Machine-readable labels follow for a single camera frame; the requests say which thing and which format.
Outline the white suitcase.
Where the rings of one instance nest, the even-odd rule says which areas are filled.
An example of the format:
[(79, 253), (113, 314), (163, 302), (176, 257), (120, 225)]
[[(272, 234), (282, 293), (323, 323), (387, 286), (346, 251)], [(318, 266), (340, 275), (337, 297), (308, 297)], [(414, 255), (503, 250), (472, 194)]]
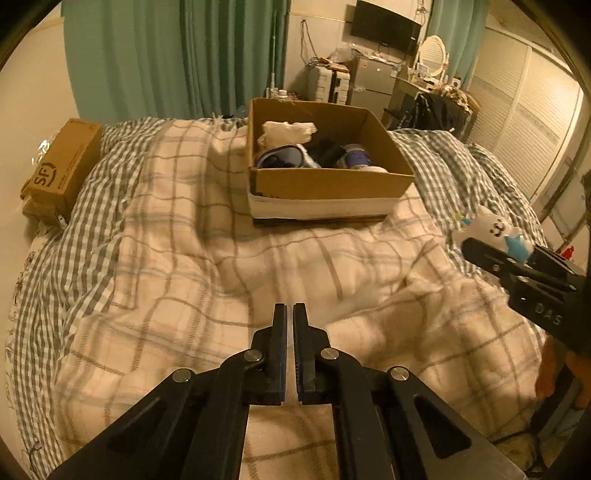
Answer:
[(327, 66), (308, 69), (308, 86), (305, 99), (308, 101), (346, 105), (349, 94), (348, 69), (335, 70)]

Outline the white bear toy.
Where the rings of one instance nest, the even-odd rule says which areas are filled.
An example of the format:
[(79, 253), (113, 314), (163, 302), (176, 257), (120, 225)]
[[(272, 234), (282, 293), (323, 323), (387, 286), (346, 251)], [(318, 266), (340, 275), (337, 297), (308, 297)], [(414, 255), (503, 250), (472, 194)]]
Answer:
[(460, 229), (452, 234), (458, 247), (468, 238), (475, 238), (522, 263), (534, 252), (534, 244), (525, 237), (521, 228), (513, 226), (505, 217), (485, 206), (479, 206), (472, 218), (461, 218), (460, 224)]

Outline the green curtain right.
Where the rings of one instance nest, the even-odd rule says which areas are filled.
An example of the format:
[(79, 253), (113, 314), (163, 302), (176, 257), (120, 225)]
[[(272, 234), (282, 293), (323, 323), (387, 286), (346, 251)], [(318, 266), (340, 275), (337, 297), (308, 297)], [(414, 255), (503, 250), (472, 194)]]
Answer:
[(439, 36), (449, 54), (447, 73), (467, 88), (472, 80), (485, 32), (487, 0), (434, 0), (427, 35)]

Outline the black wall television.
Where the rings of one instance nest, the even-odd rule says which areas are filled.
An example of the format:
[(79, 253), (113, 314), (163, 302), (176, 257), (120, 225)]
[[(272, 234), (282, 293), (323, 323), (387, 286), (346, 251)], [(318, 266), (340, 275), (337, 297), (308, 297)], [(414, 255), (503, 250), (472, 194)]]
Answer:
[(392, 10), (367, 1), (358, 1), (349, 34), (414, 55), (421, 27), (421, 24)]

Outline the cream lace underwear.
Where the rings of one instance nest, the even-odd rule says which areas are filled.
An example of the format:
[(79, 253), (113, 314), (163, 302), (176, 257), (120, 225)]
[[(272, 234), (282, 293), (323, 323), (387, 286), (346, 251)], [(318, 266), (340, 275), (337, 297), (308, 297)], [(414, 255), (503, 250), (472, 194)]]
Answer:
[(311, 136), (318, 132), (313, 122), (276, 122), (263, 123), (263, 134), (257, 139), (257, 145), (263, 151), (283, 146), (304, 145), (311, 141)]

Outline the black sunglasses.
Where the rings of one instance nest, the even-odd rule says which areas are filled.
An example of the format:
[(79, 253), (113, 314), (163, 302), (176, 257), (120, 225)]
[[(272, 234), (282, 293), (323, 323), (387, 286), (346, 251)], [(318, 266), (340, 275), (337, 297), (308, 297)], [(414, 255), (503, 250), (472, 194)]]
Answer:
[(307, 151), (311, 159), (322, 168), (335, 168), (339, 159), (346, 154), (345, 148), (332, 140), (321, 140)]

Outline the large water bottle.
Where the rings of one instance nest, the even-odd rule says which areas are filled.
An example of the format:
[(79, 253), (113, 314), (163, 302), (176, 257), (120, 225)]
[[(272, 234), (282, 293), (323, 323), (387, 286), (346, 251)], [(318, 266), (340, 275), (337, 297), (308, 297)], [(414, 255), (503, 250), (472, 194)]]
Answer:
[(287, 90), (273, 89), (273, 91), (271, 91), (271, 97), (276, 98), (276, 99), (287, 99), (288, 98)]

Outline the white sock blue cuff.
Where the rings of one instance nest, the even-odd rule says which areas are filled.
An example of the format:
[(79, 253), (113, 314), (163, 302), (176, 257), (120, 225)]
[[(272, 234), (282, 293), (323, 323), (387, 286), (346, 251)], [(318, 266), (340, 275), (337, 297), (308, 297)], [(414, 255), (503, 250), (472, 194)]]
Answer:
[(285, 145), (264, 152), (254, 164), (259, 169), (320, 168), (303, 145)]

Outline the green curtain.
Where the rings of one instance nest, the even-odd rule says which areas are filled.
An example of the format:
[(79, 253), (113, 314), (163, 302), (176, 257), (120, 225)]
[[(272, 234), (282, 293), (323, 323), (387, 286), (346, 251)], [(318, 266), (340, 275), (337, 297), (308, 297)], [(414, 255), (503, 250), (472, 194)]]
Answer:
[(287, 1), (64, 1), (81, 118), (230, 116), (283, 83)]
[(467, 88), (472, 80), (485, 32), (487, 0), (434, 0), (427, 35), (439, 36), (449, 54), (447, 73)]

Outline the blue tissue pack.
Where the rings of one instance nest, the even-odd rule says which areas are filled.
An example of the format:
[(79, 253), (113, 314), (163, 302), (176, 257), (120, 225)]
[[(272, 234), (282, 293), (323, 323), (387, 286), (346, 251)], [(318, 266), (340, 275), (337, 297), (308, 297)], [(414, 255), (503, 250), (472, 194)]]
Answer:
[(348, 144), (344, 146), (344, 154), (337, 161), (337, 167), (341, 169), (360, 169), (372, 165), (370, 158), (362, 145)]

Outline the white oval mirror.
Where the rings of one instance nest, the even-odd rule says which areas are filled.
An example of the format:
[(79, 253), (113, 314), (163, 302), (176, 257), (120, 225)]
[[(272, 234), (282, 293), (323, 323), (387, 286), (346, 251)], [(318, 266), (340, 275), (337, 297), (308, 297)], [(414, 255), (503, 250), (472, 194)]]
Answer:
[(437, 77), (444, 72), (447, 61), (445, 43), (438, 35), (430, 35), (418, 49), (416, 69), (424, 77)]

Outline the beige plaid blanket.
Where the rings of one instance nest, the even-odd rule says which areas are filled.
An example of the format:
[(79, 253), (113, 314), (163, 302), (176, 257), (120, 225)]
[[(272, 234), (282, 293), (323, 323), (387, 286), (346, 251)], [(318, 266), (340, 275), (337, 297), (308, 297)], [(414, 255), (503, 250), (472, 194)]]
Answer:
[(363, 365), (403, 365), (491, 439), (523, 429), (542, 335), (509, 309), (408, 190), (381, 222), (259, 228), (245, 128), (174, 120), (123, 214), (111, 304), (77, 320), (52, 392), (70, 456), (175, 369), (211, 370), (249, 346), (276, 303)]

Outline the silver mini fridge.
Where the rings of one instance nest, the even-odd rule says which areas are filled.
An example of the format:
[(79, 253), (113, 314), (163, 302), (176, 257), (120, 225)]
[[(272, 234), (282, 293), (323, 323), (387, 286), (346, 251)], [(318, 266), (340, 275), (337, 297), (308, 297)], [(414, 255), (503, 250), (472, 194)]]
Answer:
[(365, 108), (381, 119), (389, 106), (398, 67), (367, 57), (353, 61), (349, 79), (349, 105)]

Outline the white louvered wardrobe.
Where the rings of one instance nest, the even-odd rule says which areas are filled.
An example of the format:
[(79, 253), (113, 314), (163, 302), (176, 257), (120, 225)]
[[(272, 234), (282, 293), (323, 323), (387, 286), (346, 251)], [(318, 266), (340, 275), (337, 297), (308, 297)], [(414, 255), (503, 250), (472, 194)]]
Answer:
[(570, 68), (531, 41), (487, 27), (468, 93), (479, 106), (469, 141), (493, 153), (535, 201), (579, 119), (583, 93)]

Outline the dressing table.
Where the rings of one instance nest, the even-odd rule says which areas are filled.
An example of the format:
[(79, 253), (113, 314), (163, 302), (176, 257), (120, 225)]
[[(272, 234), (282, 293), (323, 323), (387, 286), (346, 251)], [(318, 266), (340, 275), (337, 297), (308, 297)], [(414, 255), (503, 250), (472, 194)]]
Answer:
[(394, 82), (389, 110), (393, 112), (394, 116), (402, 118), (414, 106), (417, 97), (422, 93), (429, 93), (429, 90), (409, 80), (398, 78)]

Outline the chair with black clothes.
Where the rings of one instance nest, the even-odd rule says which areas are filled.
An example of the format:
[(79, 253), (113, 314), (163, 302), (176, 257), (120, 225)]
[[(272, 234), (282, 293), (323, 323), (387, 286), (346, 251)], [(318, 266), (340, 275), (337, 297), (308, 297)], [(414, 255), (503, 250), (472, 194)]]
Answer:
[(466, 142), (477, 119), (477, 110), (463, 92), (403, 94), (401, 100), (384, 108), (388, 130), (415, 129), (447, 131)]

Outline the open cardboard box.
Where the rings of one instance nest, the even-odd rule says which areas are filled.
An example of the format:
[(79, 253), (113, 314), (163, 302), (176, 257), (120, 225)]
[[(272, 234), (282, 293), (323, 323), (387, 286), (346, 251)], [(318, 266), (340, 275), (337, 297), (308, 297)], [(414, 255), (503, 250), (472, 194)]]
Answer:
[[(321, 140), (365, 148), (372, 165), (390, 173), (360, 169), (283, 168), (254, 166), (264, 152), (257, 145), (263, 123), (313, 122), (318, 132), (303, 146), (307, 150)], [(373, 218), (391, 213), (415, 179), (415, 173), (389, 132), (367, 109), (334, 103), (256, 98), (249, 105), (250, 214), (259, 220), (327, 220)]]

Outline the closed SF cardboard box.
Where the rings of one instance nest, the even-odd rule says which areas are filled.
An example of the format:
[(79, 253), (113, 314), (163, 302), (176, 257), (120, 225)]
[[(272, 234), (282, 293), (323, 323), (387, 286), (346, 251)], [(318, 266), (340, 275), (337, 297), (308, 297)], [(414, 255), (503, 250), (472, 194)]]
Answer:
[(25, 216), (53, 226), (70, 221), (82, 185), (100, 160), (102, 132), (92, 121), (71, 118), (64, 124), (21, 188)]

